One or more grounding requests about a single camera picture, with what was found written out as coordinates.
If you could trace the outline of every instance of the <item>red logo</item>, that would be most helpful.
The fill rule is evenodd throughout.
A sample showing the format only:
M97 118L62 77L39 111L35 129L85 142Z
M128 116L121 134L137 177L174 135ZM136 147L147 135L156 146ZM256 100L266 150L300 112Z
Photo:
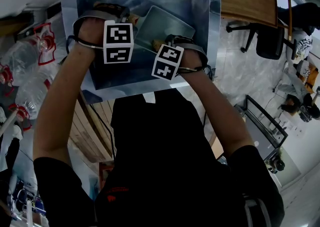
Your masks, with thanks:
M115 200L116 200L116 197L115 197L115 196L112 196L112 195L109 195L109 196L107 196L107 199L108 199L108 201L109 201L109 203L110 203L110 202L112 202L112 201L115 201Z

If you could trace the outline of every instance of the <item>black chair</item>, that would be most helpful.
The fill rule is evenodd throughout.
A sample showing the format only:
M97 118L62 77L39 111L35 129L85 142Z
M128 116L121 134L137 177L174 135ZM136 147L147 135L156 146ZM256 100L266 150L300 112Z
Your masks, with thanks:
M273 28L259 23L250 23L246 26L240 27L226 27L226 31L231 33L239 30L250 30L249 38L245 48L241 48L241 52L245 53L248 51L249 46L254 38L255 33L258 34L256 53L258 56L266 59L278 60L282 54L284 44L292 49L291 59L295 58L297 50L297 41L293 43L285 39L285 29L283 27Z

